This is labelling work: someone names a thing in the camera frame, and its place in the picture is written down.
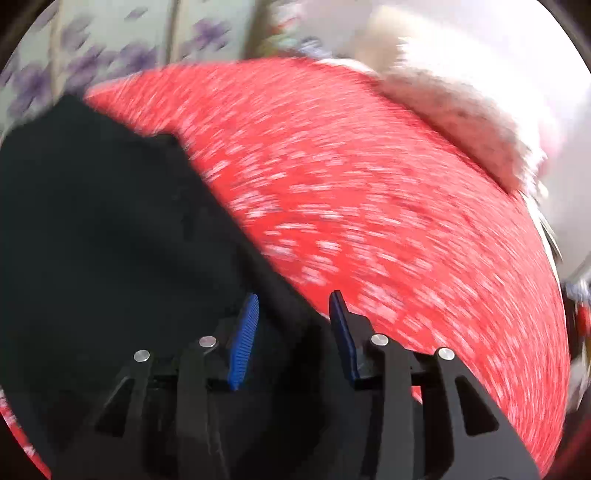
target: wall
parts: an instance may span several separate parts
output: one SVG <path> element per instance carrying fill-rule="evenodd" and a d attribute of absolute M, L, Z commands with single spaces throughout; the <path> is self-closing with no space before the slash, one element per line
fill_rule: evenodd
<path fill-rule="evenodd" d="M 544 183 L 550 196 L 541 205 L 554 229 L 564 262 L 558 273 L 571 275 L 591 252 L 591 99 L 583 118 L 551 166 Z M 585 270 L 591 270 L 591 258 Z"/>

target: red cloth with white speckles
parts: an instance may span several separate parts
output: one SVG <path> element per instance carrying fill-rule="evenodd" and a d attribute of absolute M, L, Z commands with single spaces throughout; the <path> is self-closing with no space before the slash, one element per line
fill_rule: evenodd
<path fill-rule="evenodd" d="M 547 471 L 569 355 L 556 279 L 520 196 L 342 67 L 170 66 L 87 101 L 140 134 L 174 133 L 320 312 L 338 288 L 404 346 L 453 348 Z"/>

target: black fabric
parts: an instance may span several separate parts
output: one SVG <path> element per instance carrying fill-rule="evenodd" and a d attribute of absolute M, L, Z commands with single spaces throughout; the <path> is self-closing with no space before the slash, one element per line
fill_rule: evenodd
<path fill-rule="evenodd" d="M 0 150 L 0 225 L 0 384 L 50 467 L 135 351 L 177 353 L 253 291 L 246 387 L 217 406 L 233 476 L 359 477 L 371 395 L 174 137 L 63 98 Z"/>

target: purple flower pattern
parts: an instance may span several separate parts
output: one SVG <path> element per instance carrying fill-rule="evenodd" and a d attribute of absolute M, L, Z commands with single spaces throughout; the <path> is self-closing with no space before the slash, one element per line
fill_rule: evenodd
<path fill-rule="evenodd" d="M 40 62 L 31 62 L 14 74 L 12 88 L 17 97 L 8 107 L 8 114 L 13 118 L 22 117 L 35 104 L 45 106 L 51 101 L 50 66 L 45 68 Z"/>
<path fill-rule="evenodd" d="M 129 12 L 127 17 L 125 17 L 125 20 L 127 20 L 127 21 L 137 20 L 138 18 L 142 17 L 143 14 L 146 13 L 147 11 L 148 11 L 148 9 L 146 7 L 134 8 L 131 12 Z"/>
<path fill-rule="evenodd" d="M 132 42 L 121 49 L 117 61 L 123 65 L 110 75 L 111 78 L 153 69 L 158 64 L 158 47 L 150 48 L 142 41 Z"/>
<path fill-rule="evenodd" d="M 96 83 L 101 70 L 109 67 L 117 55 L 114 51 L 105 48 L 105 46 L 95 45 L 68 64 L 66 72 L 69 76 L 65 85 L 67 92 L 84 91 Z"/>
<path fill-rule="evenodd" d="M 209 46 L 221 50 L 228 44 L 226 38 L 230 31 L 230 24 L 226 21 L 216 22 L 210 18 L 202 18 L 193 25 L 193 38 L 183 42 L 179 48 L 182 60 L 193 52 L 202 52 Z"/>
<path fill-rule="evenodd" d="M 0 87 L 5 87 L 10 82 L 10 79 L 14 76 L 18 69 L 18 50 L 12 52 L 8 62 L 6 63 L 3 71 L 0 72 Z"/>
<path fill-rule="evenodd" d="M 69 53 L 76 53 L 82 48 L 90 34 L 86 31 L 92 23 L 90 15 L 78 15 L 61 31 L 61 47 Z"/>
<path fill-rule="evenodd" d="M 37 33 L 55 18 L 59 2 L 51 3 L 31 26 Z M 135 21 L 148 11 L 147 7 L 132 9 L 124 21 Z M 108 50 L 104 45 L 88 46 L 93 17 L 80 14 L 63 27 L 60 34 L 60 47 L 64 52 L 75 56 L 63 69 L 67 76 L 64 89 L 68 92 L 80 92 L 95 83 L 114 79 L 142 70 L 152 69 L 158 64 L 159 46 L 138 40 L 129 43 L 119 52 Z M 193 25 L 193 36 L 180 45 L 181 59 L 196 53 L 202 56 L 207 49 L 218 51 L 228 43 L 230 23 L 203 18 Z M 81 50 L 87 46 L 85 53 Z M 40 61 L 27 63 L 20 69 L 18 51 L 12 54 L 4 69 L 0 72 L 0 88 L 11 85 L 15 97 L 8 108 L 8 115 L 21 118 L 31 107 L 42 107 L 51 101 L 51 67 Z"/>

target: floral fabric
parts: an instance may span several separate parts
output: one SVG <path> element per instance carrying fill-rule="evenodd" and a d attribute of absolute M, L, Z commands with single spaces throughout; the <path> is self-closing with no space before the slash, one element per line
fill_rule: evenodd
<path fill-rule="evenodd" d="M 255 0 L 61 0 L 0 72 L 0 138 L 64 91 L 170 61 L 242 57 Z"/>

